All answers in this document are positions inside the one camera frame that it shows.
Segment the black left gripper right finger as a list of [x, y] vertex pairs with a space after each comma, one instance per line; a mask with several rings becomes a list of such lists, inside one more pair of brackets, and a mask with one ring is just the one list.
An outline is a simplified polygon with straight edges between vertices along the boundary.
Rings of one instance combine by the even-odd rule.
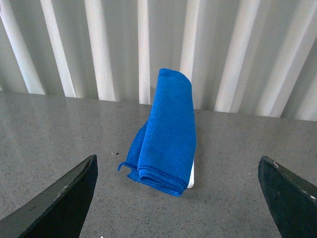
[[273, 220], [283, 238], [317, 236], [317, 187], [267, 156], [258, 180]]

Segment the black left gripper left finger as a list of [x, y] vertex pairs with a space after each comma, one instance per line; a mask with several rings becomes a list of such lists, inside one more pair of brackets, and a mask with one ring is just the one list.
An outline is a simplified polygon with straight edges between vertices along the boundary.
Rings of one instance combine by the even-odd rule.
[[2, 238], [77, 238], [89, 211], [98, 177], [91, 155], [0, 222]]

